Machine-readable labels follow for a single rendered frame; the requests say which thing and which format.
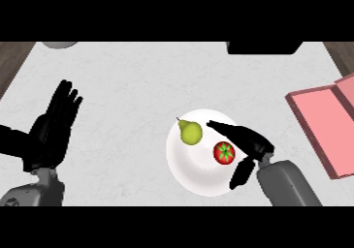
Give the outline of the red tomato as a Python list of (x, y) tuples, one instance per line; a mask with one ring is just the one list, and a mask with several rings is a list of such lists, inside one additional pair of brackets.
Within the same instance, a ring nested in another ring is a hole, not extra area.
[(220, 165), (229, 165), (235, 160), (235, 149), (232, 145), (219, 141), (213, 146), (213, 159)]

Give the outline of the pink cardboard box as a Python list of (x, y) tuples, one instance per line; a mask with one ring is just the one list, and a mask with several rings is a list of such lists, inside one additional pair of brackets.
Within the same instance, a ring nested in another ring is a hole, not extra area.
[(286, 100), (330, 179), (354, 175), (354, 73)]

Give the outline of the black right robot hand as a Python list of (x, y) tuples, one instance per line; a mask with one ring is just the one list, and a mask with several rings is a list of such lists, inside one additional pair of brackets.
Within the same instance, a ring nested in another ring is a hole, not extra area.
[(212, 128), (235, 145), (246, 157), (237, 164), (235, 171), (229, 180), (229, 189), (243, 186), (252, 174), (254, 163), (262, 162), (263, 158), (274, 154), (272, 143), (247, 127), (234, 126), (209, 120), (206, 126)]

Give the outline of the grey round object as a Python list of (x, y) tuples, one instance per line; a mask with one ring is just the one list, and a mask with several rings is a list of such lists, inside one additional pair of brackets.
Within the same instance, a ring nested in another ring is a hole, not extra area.
[(77, 42), (41, 42), (47, 48), (62, 49), (77, 44)]

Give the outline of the black appliance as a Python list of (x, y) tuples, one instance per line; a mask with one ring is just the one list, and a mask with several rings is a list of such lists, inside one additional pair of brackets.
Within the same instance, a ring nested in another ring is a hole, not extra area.
[(300, 42), (228, 42), (226, 51), (238, 55), (291, 55)]

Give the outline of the white plate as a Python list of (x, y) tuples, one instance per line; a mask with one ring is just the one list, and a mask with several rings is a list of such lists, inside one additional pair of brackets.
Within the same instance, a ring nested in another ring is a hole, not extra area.
[[(180, 120), (197, 122), (201, 127), (201, 139), (195, 145), (180, 140), (179, 125), (173, 124), (166, 139), (166, 161), (175, 179), (183, 188), (204, 197), (226, 194), (235, 167), (246, 154), (229, 140), (206, 126), (209, 120), (237, 126), (235, 121), (213, 109), (195, 109), (179, 116)], [(215, 145), (226, 142), (234, 149), (234, 158), (220, 164), (213, 157)]]

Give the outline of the green pear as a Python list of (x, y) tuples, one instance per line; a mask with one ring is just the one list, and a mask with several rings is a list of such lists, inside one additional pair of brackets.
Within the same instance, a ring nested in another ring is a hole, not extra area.
[(180, 141), (186, 145), (195, 145), (201, 140), (201, 127), (197, 122), (186, 121), (185, 119), (178, 120)]

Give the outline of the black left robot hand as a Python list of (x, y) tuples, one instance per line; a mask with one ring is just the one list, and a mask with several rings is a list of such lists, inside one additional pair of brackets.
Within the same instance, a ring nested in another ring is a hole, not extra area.
[(0, 153), (22, 159), (22, 170), (53, 169), (64, 161), (71, 125), (83, 98), (62, 80), (46, 112), (35, 118), (30, 131), (0, 125)]

